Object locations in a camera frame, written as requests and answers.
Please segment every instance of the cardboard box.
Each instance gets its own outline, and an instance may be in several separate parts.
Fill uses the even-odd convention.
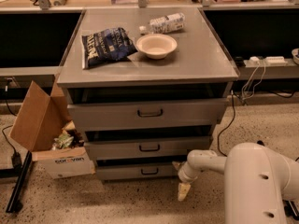
[[[53,178],[93,174],[85,147],[50,150],[69,120],[67,102],[56,82],[47,95],[33,81],[9,136],[31,151],[33,161],[39,161]]]

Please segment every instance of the snack bag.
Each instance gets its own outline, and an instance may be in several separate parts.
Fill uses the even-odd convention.
[[[83,69],[104,63],[114,63],[137,52],[133,41],[121,27],[106,29],[92,35],[83,35],[82,43]]]

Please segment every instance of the white bowl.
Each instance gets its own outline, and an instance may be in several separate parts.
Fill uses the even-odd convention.
[[[292,50],[292,59],[296,64],[299,64],[299,49]]]
[[[149,34],[140,37],[136,46],[151,59],[163,59],[177,47],[177,41],[169,35]]]

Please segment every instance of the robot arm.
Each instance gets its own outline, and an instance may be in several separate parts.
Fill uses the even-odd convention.
[[[225,223],[287,223],[282,200],[299,199],[299,163],[253,143],[235,146],[228,157],[194,150],[178,170],[178,199],[202,170],[224,174]]]

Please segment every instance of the power strip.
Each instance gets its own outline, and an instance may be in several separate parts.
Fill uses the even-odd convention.
[[[269,56],[266,57],[264,61],[270,66],[284,66],[288,63],[284,60],[283,56]]]

